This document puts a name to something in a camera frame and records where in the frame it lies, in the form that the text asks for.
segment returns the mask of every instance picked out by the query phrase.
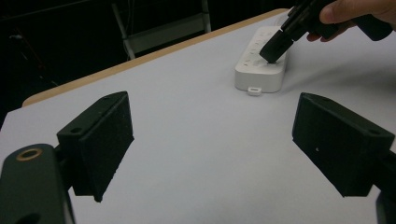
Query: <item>dark background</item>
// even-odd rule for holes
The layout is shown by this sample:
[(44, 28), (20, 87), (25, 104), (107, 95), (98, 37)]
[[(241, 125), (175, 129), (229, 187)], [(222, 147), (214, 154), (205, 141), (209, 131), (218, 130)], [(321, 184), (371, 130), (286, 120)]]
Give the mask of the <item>dark background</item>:
[[(21, 107), (29, 96), (127, 60), (111, 2), (85, 1), (78, 7), (11, 21), (25, 13), (78, 1), (0, 0), (0, 127), (6, 113)], [(128, 17), (133, 18), (128, 35), (202, 12), (201, 0), (115, 1), (124, 24)], [(293, 3), (208, 0), (211, 27), (217, 30)]]

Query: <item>human hand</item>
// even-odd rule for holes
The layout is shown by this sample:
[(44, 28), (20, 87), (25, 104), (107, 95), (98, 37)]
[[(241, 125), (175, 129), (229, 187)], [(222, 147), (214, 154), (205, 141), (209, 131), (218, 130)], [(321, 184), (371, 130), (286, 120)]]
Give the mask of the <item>human hand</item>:
[(367, 14), (388, 22), (396, 31), (396, 0), (336, 0), (320, 11), (319, 19), (324, 24), (339, 23), (339, 31), (329, 39), (316, 34), (309, 34), (307, 39), (330, 41), (355, 25), (351, 19)]

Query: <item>white table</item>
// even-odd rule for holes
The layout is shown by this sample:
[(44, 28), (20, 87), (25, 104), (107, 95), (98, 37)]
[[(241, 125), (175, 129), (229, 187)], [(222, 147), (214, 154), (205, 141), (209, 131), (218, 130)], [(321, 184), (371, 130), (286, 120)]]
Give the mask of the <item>white table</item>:
[(70, 190), (77, 223), (376, 223), (378, 189), (342, 198), (294, 145), (291, 128), (305, 91), (396, 133), (396, 34), (303, 37), (290, 49), (282, 89), (248, 96), (233, 86), (234, 67), (254, 32), (275, 20), (10, 112), (0, 160), (36, 143), (57, 146), (56, 133), (94, 101), (128, 91), (135, 140), (101, 203)]

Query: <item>white surface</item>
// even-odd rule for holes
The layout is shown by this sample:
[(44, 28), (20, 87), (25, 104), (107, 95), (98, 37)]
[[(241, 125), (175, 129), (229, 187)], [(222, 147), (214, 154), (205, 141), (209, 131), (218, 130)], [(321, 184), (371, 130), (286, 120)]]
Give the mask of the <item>white surface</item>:
[(234, 87), (233, 69), (251, 34), (274, 19), (9, 113), (1, 161), (27, 145), (56, 146), (55, 134), (94, 101), (128, 91), (135, 141), (102, 203), (70, 191), (78, 224), (376, 223), (378, 190), (342, 198), (293, 144), (291, 128), (306, 91), (396, 133), (396, 34), (303, 37), (282, 89), (251, 97)]
[(280, 26), (262, 26), (248, 42), (244, 53), (235, 67), (235, 87), (248, 94), (261, 89), (261, 92), (279, 91), (287, 64), (287, 52), (276, 63), (268, 63), (261, 55), (262, 47), (280, 29)]

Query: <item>power strip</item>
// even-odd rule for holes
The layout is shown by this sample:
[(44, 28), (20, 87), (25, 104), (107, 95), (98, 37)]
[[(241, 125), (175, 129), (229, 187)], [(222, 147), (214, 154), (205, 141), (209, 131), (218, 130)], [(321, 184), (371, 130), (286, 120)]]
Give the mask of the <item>power strip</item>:
[(235, 67), (235, 87), (249, 95), (279, 91), (285, 74), (287, 52), (276, 63), (268, 63), (260, 56), (260, 50), (279, 30), (280, 26), (263, 26), (250, 40)]

